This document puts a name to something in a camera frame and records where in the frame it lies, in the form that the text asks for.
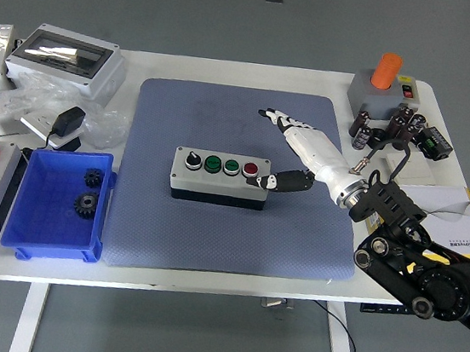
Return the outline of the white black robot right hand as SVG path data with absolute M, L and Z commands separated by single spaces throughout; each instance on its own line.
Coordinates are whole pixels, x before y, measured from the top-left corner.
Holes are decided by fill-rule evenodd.
M 279 128 L 307 169 L 248 177 L 249 185 L 276 193 L 291 193 L 306 191 L 318 181 L 326 184 L 331 199 L 341 208 L 351 209 L 359 202 L 367 183 L 361 175 L 351 172 L 349 164 L 325 133 L 279 110 L 269 108 L 260 110 L 259 114 Z

